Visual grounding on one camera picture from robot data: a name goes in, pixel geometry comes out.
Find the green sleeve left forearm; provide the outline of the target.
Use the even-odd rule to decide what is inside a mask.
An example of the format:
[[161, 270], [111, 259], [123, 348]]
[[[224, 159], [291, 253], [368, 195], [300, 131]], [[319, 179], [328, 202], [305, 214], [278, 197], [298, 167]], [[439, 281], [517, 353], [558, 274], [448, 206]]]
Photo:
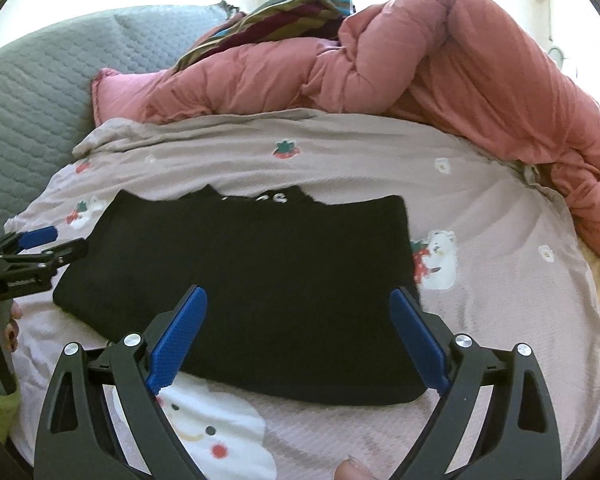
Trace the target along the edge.
[[21, 396], [20, 390], [16, 389], [14, 393], [5, 394], [4, 396], [0, 394], [0, 442], [1, 444], [5, 444], [10, 430], [12, 429], [12, 424], [18, 414], [18, 410], [20, 407]]

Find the right hand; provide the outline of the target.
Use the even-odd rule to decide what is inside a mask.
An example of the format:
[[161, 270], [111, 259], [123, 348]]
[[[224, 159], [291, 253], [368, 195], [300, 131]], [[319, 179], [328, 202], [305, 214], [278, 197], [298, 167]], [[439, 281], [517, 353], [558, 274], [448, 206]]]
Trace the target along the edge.
[[353, 456], [349, 456], [337, 466], [332, 478], [334, 480], [376, 480], [374, 474]]

